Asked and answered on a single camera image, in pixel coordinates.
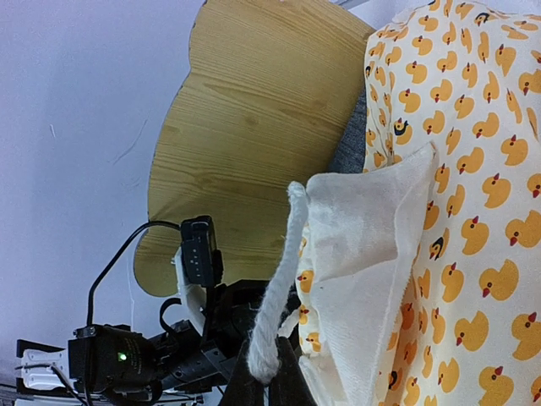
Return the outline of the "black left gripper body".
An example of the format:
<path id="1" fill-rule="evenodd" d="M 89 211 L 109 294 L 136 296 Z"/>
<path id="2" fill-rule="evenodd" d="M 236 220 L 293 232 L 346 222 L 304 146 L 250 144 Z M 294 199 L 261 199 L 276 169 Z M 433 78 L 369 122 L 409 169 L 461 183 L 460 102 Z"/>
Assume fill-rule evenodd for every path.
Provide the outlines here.
<path id="1" fill-rule="evenodd" d="M 240 280 L 210 289 L 194 322 L 172 325 L 145 338 L 126 325 L 91 325 L 68 343 L 68 370 L 82 395 L 110 402 L 156 402 L 168 389 L 209 392 L 228 383 L 266 289 L 264 280 Z"/>

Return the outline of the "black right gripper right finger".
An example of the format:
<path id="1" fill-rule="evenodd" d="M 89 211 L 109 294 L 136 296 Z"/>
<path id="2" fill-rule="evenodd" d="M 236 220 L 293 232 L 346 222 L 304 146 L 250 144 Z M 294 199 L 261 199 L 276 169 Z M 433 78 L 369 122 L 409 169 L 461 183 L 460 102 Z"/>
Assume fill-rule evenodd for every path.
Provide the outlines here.
<path id="1" fill-rule="evenodd" d="M 316 406 L 290 341 L 277 339 L 279 369 L 268 386 L 270 406 Z"/>

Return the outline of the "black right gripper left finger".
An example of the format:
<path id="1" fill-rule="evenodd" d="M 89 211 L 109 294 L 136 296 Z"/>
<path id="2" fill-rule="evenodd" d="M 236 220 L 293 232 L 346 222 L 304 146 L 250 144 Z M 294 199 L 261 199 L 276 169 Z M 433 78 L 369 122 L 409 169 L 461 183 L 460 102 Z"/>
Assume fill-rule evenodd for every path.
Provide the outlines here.
<path id="1" fill-rule="evenodd" d="M 249 340 L 243 342 L 231 379 L 221 398 L 221 406 L 265 406 L 270 404 L 267 388 L 249 372 Z"/>

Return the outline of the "duck print mattress cushion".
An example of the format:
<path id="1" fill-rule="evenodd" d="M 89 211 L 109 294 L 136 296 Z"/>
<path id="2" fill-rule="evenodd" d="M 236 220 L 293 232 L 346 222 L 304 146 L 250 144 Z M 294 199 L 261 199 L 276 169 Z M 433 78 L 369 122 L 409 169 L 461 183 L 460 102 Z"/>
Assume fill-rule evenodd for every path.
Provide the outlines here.
<path id="1" fill-rule="evenodd" d="M 433 1 L 365 53 L 360 174 L 292 183 L 247 357 L 319 405 L 540 402 L 540 18 Z"/>

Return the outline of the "wooden pet bed frame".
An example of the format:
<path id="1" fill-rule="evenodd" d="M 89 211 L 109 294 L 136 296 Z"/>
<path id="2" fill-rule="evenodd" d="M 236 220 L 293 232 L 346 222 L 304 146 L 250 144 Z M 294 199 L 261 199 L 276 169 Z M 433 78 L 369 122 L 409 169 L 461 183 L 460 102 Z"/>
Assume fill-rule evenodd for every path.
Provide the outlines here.
<path id="1" fill-rule="evenodd" d="M 209 1 L 161 128 L 148 215 L 211 216 L 226 283 L 280 260 L 287 186 L 323 173 L 364 88 L 372 28 L 328 1 Z"/>

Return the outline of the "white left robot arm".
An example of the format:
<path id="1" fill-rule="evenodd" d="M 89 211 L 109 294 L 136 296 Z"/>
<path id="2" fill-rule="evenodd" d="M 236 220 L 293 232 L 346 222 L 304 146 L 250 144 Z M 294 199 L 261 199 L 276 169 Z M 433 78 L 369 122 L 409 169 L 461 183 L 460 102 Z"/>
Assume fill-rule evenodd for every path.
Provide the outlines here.
<path id="1" fill-rule="evenodd" d="M 183 286 L 160 312 L 181 305 L 187 319 L 161 321 L 162 332 L 150 338 L 127 325 L 92 325 L 75 330 L 66 348 L 19 340 L 17 390 L 69 394 L 81 403 L 97 396 L 114 405 L 152 405 L 168 390 L 209 392 L 229 382 L 266 285 Z"/>

